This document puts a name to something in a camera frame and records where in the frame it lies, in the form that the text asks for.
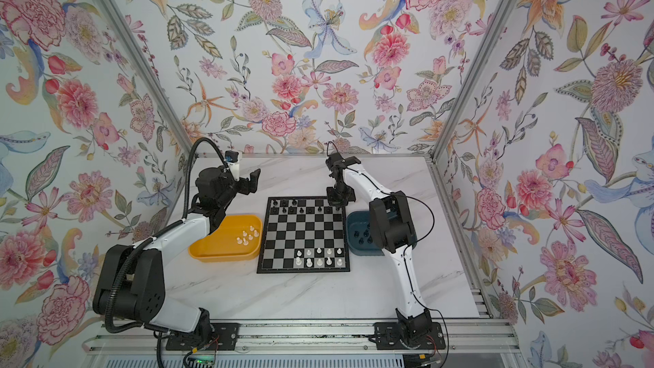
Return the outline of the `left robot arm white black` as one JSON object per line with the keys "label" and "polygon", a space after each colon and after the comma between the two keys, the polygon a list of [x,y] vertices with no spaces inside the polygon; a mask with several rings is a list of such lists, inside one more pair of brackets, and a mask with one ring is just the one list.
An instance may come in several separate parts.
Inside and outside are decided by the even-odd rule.
{"label": "left robot arm white black", "polygon": [[108,332],[117,334],[145,328],[189,336],[207,344],[214,335],[209,312],[168,296],[165,266],[216,230],[237,195],[254,194],[260,170],[246,178],[229,166],[201,170],[197,192],[184,191],[182,218],[133,245],[115,245],[106,254],[93,300],[93,310]]}

